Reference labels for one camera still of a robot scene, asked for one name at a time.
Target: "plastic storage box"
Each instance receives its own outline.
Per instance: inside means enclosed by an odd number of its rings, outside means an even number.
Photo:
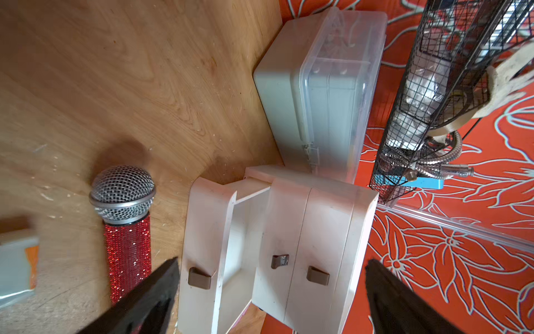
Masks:
[[[287,167],[354,183],[386,25],[336,7],[284,25],[254,82]]]

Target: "brown drawer handle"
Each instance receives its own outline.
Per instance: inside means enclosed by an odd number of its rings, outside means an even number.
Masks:
[[[310,282],[317,283],[320,285],[328,285],[330,274],[325,273],[324,271],[319,270],[316,267],[309,266],[306,279],[309,280]]]
[[[196,267],[189,269],[189,279],[187,280],[190,286],[196,286],[204,290],[209,290],[211,286],[211,276],[205,274],[202,270]]]
[[[271,268],[276,269],[278,267],[286,266],[289,263],[289,254],[273,255],[271,261]]]

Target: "wire mesh rack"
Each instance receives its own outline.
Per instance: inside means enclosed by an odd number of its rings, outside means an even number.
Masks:
[[[486,69],[533,37],[534,0],[429,0],[377,152],[370,187],[382,202],[420,159],[451,149],[451,134],[431,129],[475,111],[490,98]]]

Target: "red rhinestone microphone handle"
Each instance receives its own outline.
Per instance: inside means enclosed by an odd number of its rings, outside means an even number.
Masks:
[[[104,223],[113,305],[152,272],[150,215],[132,224]]]

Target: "white drawer organizer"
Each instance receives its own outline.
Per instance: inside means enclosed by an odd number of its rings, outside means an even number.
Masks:
[[[252,302],[299,334],[341,333],[377,199],[367,188],[276,166],[247,168],[226,185],[198,178],[178,330],[226,334]]]

